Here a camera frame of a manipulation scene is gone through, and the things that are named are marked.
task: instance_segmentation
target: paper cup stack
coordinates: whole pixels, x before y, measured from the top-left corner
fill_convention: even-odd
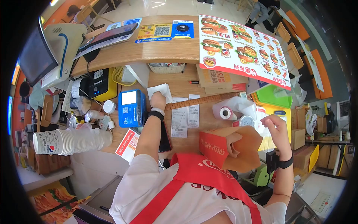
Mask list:
[[[99,129],[58,129],[34,133],[33,141],[36,154],[68,156],[101,150],[112,144],[112,134]]]

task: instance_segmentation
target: wooden ruler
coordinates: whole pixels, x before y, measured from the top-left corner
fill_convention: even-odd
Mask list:
[[[203,104],[203,103],[214,102],[214,101],[219,101],[219,100],[226,100],[226,99],[230,99],[234,96],[239,96],[239,94],[237,92],[228,92],[228,93],[214,95],[214,96],[206,96],[203,98],[187,100],[187,101],[177,102],[177,103],[173,103],[173,104],[167,104],[164,111],[177,109],[177,108],[181,108],[181,107],[185,107],[185,106],[192,106],[192,105],[196,105],[196,104]]]

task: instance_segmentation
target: customer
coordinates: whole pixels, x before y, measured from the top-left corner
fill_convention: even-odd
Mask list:
[[[79,9],[76,5],[71,5],[69,8],[68,8],[68,11],[67,11],[67,15],[68,16],[72,16],[72,15],[75,15],[74,18],[73,18],[73,21],[75,21],[76,23],[78,23],[78,19],[77,19],[77,14],[81,11],[81,9]],[[87,16],[85,18],[85,20],[83,20],[81,23],[84,24],[84,25],[90,25],[91,22],[92,22],[92,19],[90,16]]]
[[[255,3],[253,6],[253,10],[249,16],[248,22],[245,24],[245,26],[250,27],[252,29],[255,28],[256,24],[262,23],[269,17],[268,8],[275,6],[277,9],[280,8],[280,0],[258,0],[258,2]],[[252,20],[257,16],[257,14],[261,12],[262,15],[260,18],[258,18],[255,22],[251,23]]]
[[[34,87],[32,87],[32,90],[28,82],[21,83],[19,92],[20,92],[20,96],[22,97],[30,96],[29,97],[30,106],[39,113],[40,113],[39,107],[43,108],[45,95],[50,95],[46,90],[43,90],[41,88],[40,81],[36,83]],[[58,100],[59,100],[59,96],[58,96],[59,93],[60,92],[56,90],[53,94],[52,113],[56,111]]]
[[[236,179],[204,166],[205,156],[174,154],[171,166],[159,172],[158,148],[165,97],[156,92],[154,107],[140,134],[127,172],[109,210],[119,223],[285,223],[293,186],[292,164],[279,168],[273,195],[266,207],[253,202]],[[276,115],[261,120],[280,151],[280,160],[292,157],[286,122]]]

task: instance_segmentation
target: red apron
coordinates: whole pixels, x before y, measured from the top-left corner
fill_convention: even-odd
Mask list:
[[[161,190],[130,224],[153,223],[185,182],[218,189],[228,197],[241,200],[250,209],[253,224],[261,224],[260,212],[255,203],[227,170],[220,170],[205,156],[198,154],[174,154],[171,166],[179,163],[173,180]]]

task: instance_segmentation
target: pepsi logo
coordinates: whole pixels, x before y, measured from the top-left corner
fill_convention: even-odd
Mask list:
[[[227,171],[227,170],[220,170],[220,169],[219,169],[215,164],[213,164],[213,162],[211,162],[210,160],[208,160],[208,159],[203,160],[203,164],[206,165],[207,167],[216,169],[216,170],[222,172],[223,174],[225,174],[228,178],[235,180],[235,178],[231,175],[231,173],[230,173],[229,171]]]
[[[53,152],[53,151],[55,151],[55,147],[54,147],[54,146],[50,146],[49,150],[50,150],[50,152]]]

